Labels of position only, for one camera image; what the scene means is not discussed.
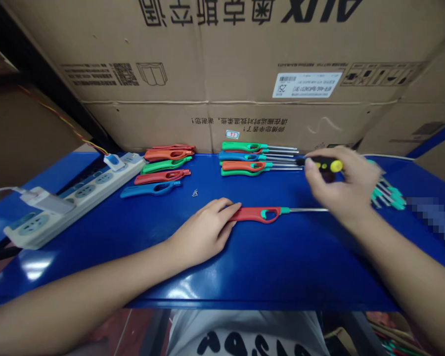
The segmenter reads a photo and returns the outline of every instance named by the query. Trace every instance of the white t-shirt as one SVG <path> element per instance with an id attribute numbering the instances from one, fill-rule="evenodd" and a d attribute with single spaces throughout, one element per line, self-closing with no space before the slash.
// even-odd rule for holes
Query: white t-shirt
<path id="1" fill-rule="evenodd" d="M 329 356 L 313 311 L 179 310 L 167 356 Z"/>

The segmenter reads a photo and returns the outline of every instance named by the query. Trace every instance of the hand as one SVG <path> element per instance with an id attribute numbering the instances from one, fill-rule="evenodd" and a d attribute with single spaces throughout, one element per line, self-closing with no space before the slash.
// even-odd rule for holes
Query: hand
<path id="1" fill-rule="evenodd" d="M 344 182 L 327 184 L 311 159 L 305 161 L 305 176 L 313 196 L 341 223 L 346 223 L 371 212 L 371 194 L 379 180 L 380 169 L 364 157 L 344 146 L 323 148 L 306 157 L 333 157 L 343 162 Z"/>
<path id="2" fill-rule="evenodd" d="M 227 222 L 241 203 L 229 199 L 210 201 L 188 219 L 167 241 L 185 268 L 198 265 L 221 252 L 236 222 Z"/>

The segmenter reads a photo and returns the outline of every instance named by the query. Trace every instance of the plug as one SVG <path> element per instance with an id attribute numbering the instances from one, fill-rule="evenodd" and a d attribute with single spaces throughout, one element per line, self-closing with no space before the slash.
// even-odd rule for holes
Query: plug
<path id="1" fill-rule="evenodd" d="M 61 199 L 41 187 L 31 190 L 20 189 L 20 199 L 29 206 L 57 214 L 66 214 L 76 206 L 70 201 Z"/>
<path id="2" fill-rule="evenodd" d="M 104 162 L 114 172 L 116 172 L 119 169 L 126 166 L 126 164 L 124 162 L 122 162 L 122 160 L 119 158 L 119 156 L 114 155 L 114 154 L 109 154 L 107 156 L 104 156 Z"/>

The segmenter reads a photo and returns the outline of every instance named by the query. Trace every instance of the white power adapter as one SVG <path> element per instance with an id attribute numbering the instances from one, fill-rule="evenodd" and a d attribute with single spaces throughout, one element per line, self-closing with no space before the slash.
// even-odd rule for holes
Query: white power adapter
<path id="1" fill-rule="evenodd" d="M 25 190 L 22 192 L 20 199 L 29 206 L 62 215 L 70 212 L 76 206 L 74 203 L 61 199 L 41 187 Z"/>

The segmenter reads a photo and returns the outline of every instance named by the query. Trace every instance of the shipping label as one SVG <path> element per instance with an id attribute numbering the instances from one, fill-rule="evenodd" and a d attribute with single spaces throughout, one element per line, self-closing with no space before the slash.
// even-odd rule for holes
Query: shipping label
<path id="1" fill-rule="evenodd" d="M 328 98 L 342 72 L 279 73 L 272 98 Z"/>

